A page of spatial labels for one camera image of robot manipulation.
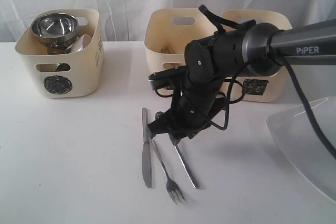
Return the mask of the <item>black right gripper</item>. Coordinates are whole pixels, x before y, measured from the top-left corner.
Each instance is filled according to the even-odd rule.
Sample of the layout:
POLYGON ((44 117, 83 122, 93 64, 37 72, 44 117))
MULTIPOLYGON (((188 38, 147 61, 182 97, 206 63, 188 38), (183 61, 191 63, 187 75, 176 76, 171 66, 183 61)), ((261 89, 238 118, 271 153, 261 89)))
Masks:
POLYGON ((181 139, 208 128, 212 118, 226 105, 226 97, 218 98, 224 78, 214 78, 209 83, 193 83, 189 76, 174 87, 170 108, 159 118, 147 124, 150 139, 159 134, 169 134, 173 145, 181 139))

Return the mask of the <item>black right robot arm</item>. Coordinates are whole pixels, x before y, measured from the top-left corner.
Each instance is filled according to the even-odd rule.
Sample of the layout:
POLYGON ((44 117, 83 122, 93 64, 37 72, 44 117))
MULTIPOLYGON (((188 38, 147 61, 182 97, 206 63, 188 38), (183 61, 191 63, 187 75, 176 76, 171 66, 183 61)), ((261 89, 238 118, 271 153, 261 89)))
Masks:
POLYGON ((184 58, 184 66, 149 76, 154 90, 173 89, 170 108, 147 125, 150 137, 193 138, 211 126, 230 105, 230 94, 218 96, 227 78, 270 76, 284 65, 334 65, 335 20, 290 30, 251 20, 191 41, 184 58))

